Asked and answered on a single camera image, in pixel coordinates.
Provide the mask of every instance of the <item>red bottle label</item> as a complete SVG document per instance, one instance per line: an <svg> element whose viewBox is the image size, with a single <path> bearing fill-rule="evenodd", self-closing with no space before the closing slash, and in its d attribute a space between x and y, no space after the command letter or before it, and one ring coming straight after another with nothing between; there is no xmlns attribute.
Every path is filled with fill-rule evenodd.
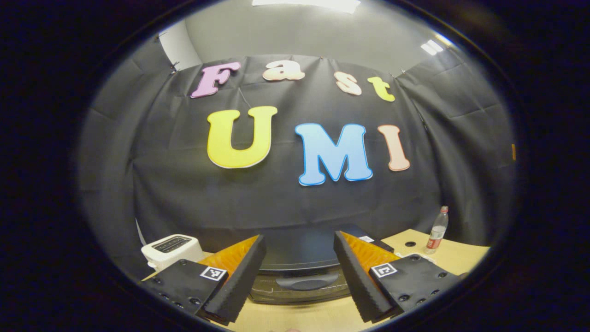
<svg viewBox="0 0 590 332"><path fill-rule="evenodd" d="M441 243L442 239L429 239L428 244L426 244L426 248L428 249L436 249L438 245Z"/></svg>

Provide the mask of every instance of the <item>gray wall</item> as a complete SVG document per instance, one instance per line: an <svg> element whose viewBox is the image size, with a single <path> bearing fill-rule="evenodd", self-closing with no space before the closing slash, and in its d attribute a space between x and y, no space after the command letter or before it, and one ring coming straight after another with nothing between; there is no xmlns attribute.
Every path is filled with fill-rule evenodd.
<svg viewBox="0 0 590 332"><path fill-rule="evenodd" d="M252 6L225 0L186 18L189 37L206 63L257 54L323 56L394 76L428 59L420 45L435 32L399 9L362 1L353 14L317 6Z"/></svg>
<svg viewBox="0 0 590 332"><path fill-rule="evenodd" d="M170 63L175 64L177 70L203 63L188 37L184 19L161 31L159 37L164 52L170 59Z"/></svg>

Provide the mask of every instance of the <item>black mount plate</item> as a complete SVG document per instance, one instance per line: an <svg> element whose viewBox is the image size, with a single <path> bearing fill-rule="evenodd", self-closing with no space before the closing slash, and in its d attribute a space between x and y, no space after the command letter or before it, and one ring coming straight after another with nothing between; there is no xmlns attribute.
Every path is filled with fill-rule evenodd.
<svg viewBox="0 0 590 332"><path fill-rule="evenodd" d="M459 282L458 276L419 255L374 266L369 274L389 302L404 311L435 298Z"/></svg>
<svg viewBox="0 0 590 332"><path fill-rule="evenodd" d="M196 315L227 278L226 270L181 259L140 286L179 310Z"/></svg>

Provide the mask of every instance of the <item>plastic bottle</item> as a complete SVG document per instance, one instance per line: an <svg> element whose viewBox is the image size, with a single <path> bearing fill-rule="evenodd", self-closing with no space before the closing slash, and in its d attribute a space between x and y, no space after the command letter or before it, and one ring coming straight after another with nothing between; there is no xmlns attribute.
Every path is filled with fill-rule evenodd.
<svg viewBox="0 0 590 332"><path fill-rule="evenodd" d="M443 205L441 207L441 213L438 214L437 218L434 219L434 225L432 231L430 231L430 238L426 244L425 253L431 254L436 252L438 245L443 239L444 232L447 231L448 226L448 206Z"/></svg>

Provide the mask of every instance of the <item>foam letter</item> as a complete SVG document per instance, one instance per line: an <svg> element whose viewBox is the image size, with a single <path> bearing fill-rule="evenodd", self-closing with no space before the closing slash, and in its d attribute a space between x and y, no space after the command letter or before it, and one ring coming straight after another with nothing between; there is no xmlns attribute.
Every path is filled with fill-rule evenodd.
<svg viewBox="0 0 590 332"><path fill-rule="evenodd" d="M261 162L270 151L270 124L276 113L277 108L272 106L254 107L248 111L254 118L254 140L245 150L231 147L231 131L234 120L240 117L240 111L230 109L211 113L207 117L211 123L207 141L209 159L223 168L245 168Z"/></svg>
<svg viewBox="0 0 590 332"><path fill-rule="evenodd" d="M386 100L388 102L393 102L395 100L394 95L390 95L385 88L389 88L389 83L383 82L381 77L371 77L367 79L367 81L373 83L373 87L375 88L375 92L377 95L381 97L381 99Z"/></svg>
<svg viewBox="0 0 590 332"><path fill-rule="evenodd" d="M270 69L262 73L262 77L267 81L300 80L305 77L299 63L291 60L274 61L267 64L266 68Z"/></svg>
<svg viewBox="0 0 590 332"><path fill-rule="evenodd" d="M230 69L240 69L240 63L232 62L204 68L203 77L199 82L199 86L191 94L191 98L199 98L216 94L217 90L219 89L215 86L215 81L218 81L219 84L227 82L230 77Z"/></svg>
<svg viewBox="0 0 590 332"><path fill-rule="evenodd" d="M345 125L337 145L334 145L324 128L317 123L301 124L295 127L295 133L303 140L305 169L299 177L301 185L318 185L326 181L326 176L320 172L320 161L333 181L340 178L344 161L347 159L348 169L344 173L344 178L348 181L367 180L373 176L365 154L365 127Z"/></svg>
<svg viewBox="0 0 590 332"><path fill-rule="evenodd" d="M351 74L337 71L334 73L334 77L336 78L336 85L340 90L355 96L360 96L362 93L360 86L356 84L356 78Z"/></svg>
<svg viewBox="0 0 590 332"><path fill-rule="evenodd" d="M405 158L402 142L399 141L399 128L392 125L382 125L377 130L385 136L389 149L389 169L403 171L409 168L409 160Z"/></svg>

